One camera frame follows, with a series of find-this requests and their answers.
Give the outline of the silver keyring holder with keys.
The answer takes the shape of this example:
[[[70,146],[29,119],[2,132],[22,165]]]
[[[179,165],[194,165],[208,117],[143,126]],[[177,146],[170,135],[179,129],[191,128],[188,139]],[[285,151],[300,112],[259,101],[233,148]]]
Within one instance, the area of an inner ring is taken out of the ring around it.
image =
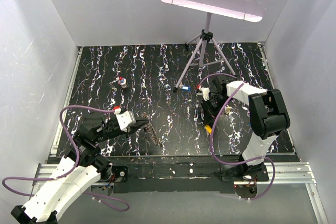
[[[155,146],[161,147],[162,143],[161,143],[160,138],[157,136],[157,133],[152,125],[151,117],[145,112],[141,113],[141,117],[148,120],[148,123],[145,126],[143,126],[145,133],[152,140]]]

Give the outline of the yellow tagged key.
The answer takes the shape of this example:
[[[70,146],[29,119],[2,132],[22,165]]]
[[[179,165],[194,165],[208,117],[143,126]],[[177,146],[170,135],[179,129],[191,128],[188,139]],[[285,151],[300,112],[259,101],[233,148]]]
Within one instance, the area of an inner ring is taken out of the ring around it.
[[[212,128],[211,128],[209,125],[206,125],[206,126],[204,127],[204,129],[206,130],[206,132],[207,132],[208,135],[211,135],[211,133],[212,133]]]

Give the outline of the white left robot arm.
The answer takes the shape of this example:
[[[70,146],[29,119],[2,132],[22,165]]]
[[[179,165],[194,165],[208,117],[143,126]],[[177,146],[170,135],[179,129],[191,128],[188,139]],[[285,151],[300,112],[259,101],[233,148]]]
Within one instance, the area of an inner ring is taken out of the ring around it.
[[[137,118],[122,131],[117,119],[85,119],[74,135],[75,145],[69,147],[56,170],[43,178],[42,188],[23,205],[13,208],[11,215],[19,223],[57,223],[66,209],[91,185],[119,179],[127,173],[125,166],[113,164],[100,154],[99,143],[120,135],[130,135],[149,123]]]

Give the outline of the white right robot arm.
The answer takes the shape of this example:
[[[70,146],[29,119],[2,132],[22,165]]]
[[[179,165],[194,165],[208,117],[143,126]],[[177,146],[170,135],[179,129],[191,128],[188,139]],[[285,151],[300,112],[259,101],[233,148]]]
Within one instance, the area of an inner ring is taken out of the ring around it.
[[[239,161],[231,164],[231,170],[242,180],[251,180],[261,171],[273,141],[290,126],[284,99],[278,89],[266,90],[243,80],[228,81],[220,80],[218,75],[214,77],[215,92],[201,84],[197,86],[203,97],[201,106],[204,112],[204,126],[210,136],[214,136],[219,117],[230,100],[236,99],[248,106],[252,135]]]

